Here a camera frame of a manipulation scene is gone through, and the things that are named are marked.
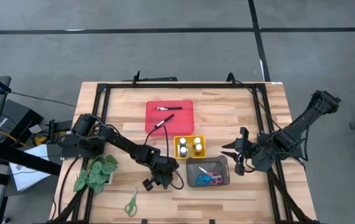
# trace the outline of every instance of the pen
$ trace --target pen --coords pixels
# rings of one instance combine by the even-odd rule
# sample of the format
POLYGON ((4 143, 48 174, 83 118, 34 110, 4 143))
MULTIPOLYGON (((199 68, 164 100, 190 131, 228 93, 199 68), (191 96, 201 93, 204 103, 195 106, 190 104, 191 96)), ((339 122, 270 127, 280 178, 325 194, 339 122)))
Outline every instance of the pen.
POLYGON ((154 126, 155 129, 159 128, 163 123, 169 121, 175 114, 171 114, 170 116, 168 116, 167 118, 165 118, 163 121, 161 121, 160 123, 158 123, 156 126, 154 126))
POLYGON ((159 108, 156 108, 157 110, 183 110, 183 107, 181 106, 176 106, 176 107, 165 107, 165 108, 162 108, 162 107, 159 107, 159 108))

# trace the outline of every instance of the artificial plant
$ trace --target artificial plant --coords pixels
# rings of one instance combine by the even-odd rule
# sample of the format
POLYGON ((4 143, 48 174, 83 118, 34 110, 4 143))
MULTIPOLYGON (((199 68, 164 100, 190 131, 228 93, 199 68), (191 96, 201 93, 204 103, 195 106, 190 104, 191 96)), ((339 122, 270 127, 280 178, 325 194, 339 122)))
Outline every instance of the artificial plant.
POLYGON ((73 191, 81 190, 85 185, 92 188, 96 194, 100 194, 104 190, 104 184, 110 179, 110 175, 118 167, 118 161, 112 156, 108 155, 104 158, 102 155, 94 158, 92 163, 79 173, 79 177, 73 185, 73 191))

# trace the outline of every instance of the bottle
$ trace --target bottle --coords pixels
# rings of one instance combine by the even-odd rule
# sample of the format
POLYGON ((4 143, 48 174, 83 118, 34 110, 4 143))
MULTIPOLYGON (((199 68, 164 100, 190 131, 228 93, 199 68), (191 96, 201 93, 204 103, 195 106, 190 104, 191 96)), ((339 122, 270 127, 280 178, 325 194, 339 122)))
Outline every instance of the bottle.
POLYGON ((194 153, 198 156, 202 152, 202 145, 198 144, 196 145, 196 149, 194 150, 194 153))
POLYGON ((181 157, 185 157, 187 155, 187 148, 186 147, 180 147, 179 155, 181 157))
POLYGON ((194 139, 193 146, 195 147, 196 145, 198 145, 198 144, 200 144, 200 143, 201 143, 201 138, 196 137, 196 138, 194 139))
POLYGON ((186 147, 186 139, 185 138, 180 138, 179 144, 180 144, 180 147, 186 147))

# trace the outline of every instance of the concrete floor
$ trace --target concrete floor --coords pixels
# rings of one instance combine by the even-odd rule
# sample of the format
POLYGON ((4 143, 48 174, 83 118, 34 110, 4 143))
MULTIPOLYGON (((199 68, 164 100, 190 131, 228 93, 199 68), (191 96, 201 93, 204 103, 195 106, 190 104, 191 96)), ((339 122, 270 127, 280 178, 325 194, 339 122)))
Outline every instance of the concrete floor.
MULTIPOLYGON (((256 0, 260 27, 355 27, 355 1, 256 0)), ((0 0, 0 29, 251 27, 247 1, 0 0)), ((306 174, 318 219, 355 223, 355 32, 262 34, 270 78, 285 84, 293 117, 317 89, 342 99, 310 132, 306 174)), ((0 75, 11 88, 74 104, 82 81, 177 76, 261 81, 252 33, 0 35, 0 75)), ((10 95, 45 118, 73 108, 10 95)), ((13 223, 48 219, 57 178, 9 198, 13 223)))

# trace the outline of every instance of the pink scissors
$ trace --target pink scissors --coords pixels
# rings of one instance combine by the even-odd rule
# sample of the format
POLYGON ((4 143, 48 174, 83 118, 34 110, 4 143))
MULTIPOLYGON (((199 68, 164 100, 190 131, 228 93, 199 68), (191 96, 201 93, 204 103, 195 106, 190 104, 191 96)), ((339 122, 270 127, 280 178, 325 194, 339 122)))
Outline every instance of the pink scissors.
MULTIPOLYGON (((203 171, 206 175, 208 175, 210 177, 212 177, 212 176, 221 176, 220 174, 218 174, 216 172, 208 172, 202 167, 198 167, 198 169, 200 169, 201 171, 203 171)), ((220 184, 220 183, 222 183, 222 178, 212 179, 211 180, 211 184, 212 185, 217 185, 217 184, 220 184)))

